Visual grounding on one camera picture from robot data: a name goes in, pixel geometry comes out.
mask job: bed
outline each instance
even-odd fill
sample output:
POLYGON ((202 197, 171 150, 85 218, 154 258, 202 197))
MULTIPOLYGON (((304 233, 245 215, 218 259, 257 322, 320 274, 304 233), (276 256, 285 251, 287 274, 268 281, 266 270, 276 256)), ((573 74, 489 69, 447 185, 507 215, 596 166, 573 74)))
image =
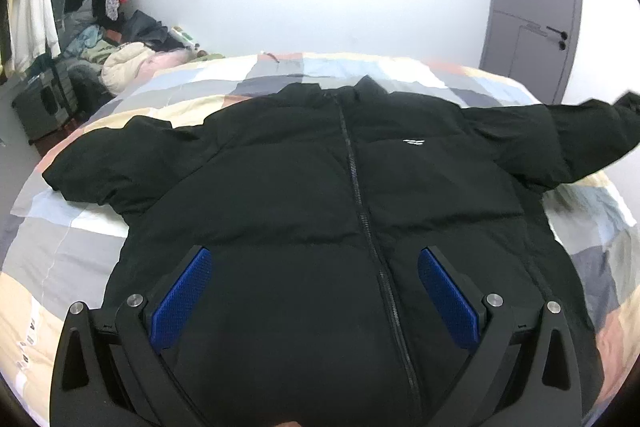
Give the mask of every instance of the bed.
MULTIPOLYGON (((44 182, 42 172, 56 154, 83 133, 122 127, 137 114, 194 125, 292 82, 329 88, 353 85, 366 74, 386 90, 429 94, 462 107, 537 103, 514 80, 450 64, 356 54, 248 55, 186 64, 134 83, 47 153, 0 230, 0 373, 37 423, 49 424, 50 379, 66 311, 77 300, 101 306, 127 237, 127 225, 110 207, 70 203, 44 182)), ((604 172, 546 193, 544 205, 582 280, 604 365, 603 388, 584 419, 589 426, 640 352, 638 226, 604 172)))

